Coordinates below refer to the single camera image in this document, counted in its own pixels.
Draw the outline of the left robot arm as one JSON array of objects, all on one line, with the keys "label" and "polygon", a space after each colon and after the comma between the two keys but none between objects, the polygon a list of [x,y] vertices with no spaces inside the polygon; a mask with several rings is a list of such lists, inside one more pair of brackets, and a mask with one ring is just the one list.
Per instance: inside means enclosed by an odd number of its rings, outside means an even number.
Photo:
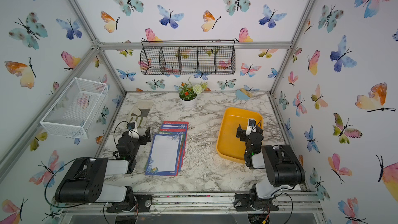
[{"label": "left robot arm", "polygon": [[134,195],[130,186],[115,186],[105,183],[111,176],[132,174],[136,155],[141,145],[151,142],[150,128],[144,135],[136,130],[126,130],[118,140],[118,159],[77,158],[73,161],[55,192],[57,203],[110,203],[110,213],[139,212],[145,208],[145,199]]}]

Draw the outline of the blue stationery paper stack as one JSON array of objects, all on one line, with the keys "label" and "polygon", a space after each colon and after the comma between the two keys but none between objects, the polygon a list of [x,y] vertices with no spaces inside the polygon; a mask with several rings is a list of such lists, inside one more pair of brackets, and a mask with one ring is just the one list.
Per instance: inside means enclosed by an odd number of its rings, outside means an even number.
[{"label": "blue stationery paper stack", "polygon": [[145,168],[149,176],[177,176],[180,135],[156,134]]}]

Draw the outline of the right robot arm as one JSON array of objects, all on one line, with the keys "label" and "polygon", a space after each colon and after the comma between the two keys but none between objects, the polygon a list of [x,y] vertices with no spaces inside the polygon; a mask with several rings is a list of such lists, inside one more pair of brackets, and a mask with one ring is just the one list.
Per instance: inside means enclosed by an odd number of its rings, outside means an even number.
[{"label": "right robot arm", "polygon": [[236,194],[238,212],[278,211],[277,197],[305,182],[305,171],[290,145],[263,145],[263,130],[250,120],[247,129],[237,128],[236,137],[245,143],[244,163],[251,170],[266,172],[266,178],[247,194]]}]

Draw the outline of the yellow storage tray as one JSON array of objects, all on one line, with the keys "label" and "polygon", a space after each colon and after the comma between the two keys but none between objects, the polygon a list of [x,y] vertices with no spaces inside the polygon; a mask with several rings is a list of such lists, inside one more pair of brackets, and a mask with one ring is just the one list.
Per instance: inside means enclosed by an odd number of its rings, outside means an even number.
[{"label": "yellow storage tray", "polygon": [[239,137],[236,137],[236,132],[239,125],[245,130],[249,119],[254,119],[256,123],[261,121],[259,127],[263,128],[263,117],[259,113],[236,107],[227,108],[222,119],[216,147],[221,158],[241,164],[245,163],[246,146]]}]

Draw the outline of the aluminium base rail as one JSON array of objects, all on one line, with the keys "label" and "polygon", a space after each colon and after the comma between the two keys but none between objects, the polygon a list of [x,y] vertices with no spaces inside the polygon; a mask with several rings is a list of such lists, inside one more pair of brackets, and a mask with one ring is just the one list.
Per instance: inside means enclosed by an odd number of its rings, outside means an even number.
[{"label": "aluminium base rail", "polygon": [[[234,207],[236,194],[248,192],[161,192],[161,193],[135,193],[140,215],[166,215],[166,214],[261,214],[266,211],[238,212]],[[321,214],[323,209],[317,194],[314,192],[284,191],[278,193],[278,214]]]}]

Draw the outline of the white mesh wall basket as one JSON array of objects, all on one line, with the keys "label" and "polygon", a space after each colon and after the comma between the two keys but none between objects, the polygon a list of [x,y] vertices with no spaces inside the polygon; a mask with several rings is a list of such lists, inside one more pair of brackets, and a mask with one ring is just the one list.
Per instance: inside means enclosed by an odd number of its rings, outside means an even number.
[{"label": "white mesh wall basket", "polygon": [[40,120],[50,135],[87,139],[88,129],[108,94],[108,84],[75,77]]}]

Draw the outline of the beige work glove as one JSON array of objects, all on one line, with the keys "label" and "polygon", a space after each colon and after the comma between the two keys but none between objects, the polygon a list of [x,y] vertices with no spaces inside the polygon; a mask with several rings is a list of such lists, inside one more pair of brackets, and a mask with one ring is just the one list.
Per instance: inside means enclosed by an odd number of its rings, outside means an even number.
[{"label": "beige work glove", "polygon": [[153,100],[138,100],[128,114],[126,121],[135,122],[140,128],[145,127],[153,104]]}]

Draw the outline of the blue dustpan brush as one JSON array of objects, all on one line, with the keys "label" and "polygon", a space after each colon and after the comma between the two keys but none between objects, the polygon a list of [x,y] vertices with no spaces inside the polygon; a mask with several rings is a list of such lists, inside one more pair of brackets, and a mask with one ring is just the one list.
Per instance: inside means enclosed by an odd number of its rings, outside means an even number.
[{"label": "blue dustpan brush", "polygon": [[240,101],[247,101],[253,97],[253,94],[250,91],[247,91],[244,88],[240,88],[235,92],[235,99],[233,102]]}]

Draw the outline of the potted flower plant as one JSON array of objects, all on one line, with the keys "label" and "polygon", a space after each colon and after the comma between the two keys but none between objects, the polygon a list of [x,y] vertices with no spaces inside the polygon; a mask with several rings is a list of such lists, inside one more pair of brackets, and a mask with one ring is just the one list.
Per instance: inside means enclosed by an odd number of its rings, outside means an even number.
[{"label": "potted flower plant", "polygon": [[194,109],[197,105],[198,96],[207,89],[207,86],[208,83],[204,82],[194,84],[190,81],[190,78],[187,82],[177,86],[176,89],[182,106],[187,110]]}]

